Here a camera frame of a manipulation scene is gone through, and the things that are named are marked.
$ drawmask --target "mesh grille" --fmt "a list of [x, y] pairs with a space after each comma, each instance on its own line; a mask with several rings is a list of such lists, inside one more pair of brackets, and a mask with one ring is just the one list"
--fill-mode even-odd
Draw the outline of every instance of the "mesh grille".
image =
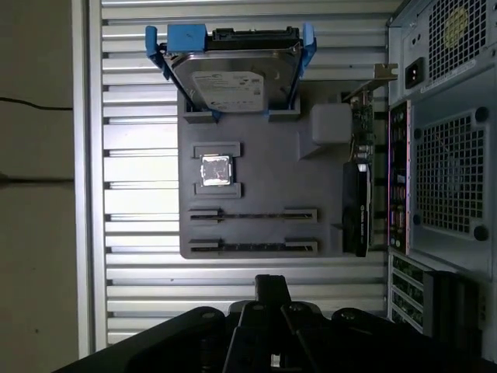
[[424, 225], [469, 233], [483, 217], [484, 130], [462, 117], [426, 128], [417, 145], [417, 208]]
[[486, 43], [486, 0], [439, 0], [429, 16], [429, 77], [479, 55]]

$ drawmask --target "hard drive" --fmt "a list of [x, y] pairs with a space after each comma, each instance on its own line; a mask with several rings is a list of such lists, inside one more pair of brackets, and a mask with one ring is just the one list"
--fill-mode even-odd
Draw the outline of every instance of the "hard drive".
[[291, 107], [298, 80], [316, 50], [314, 29], [234, 31], [168, 25], [168, 42], [146, 29], [147, 56], [171, 79], [189, 111], [264, 113]]

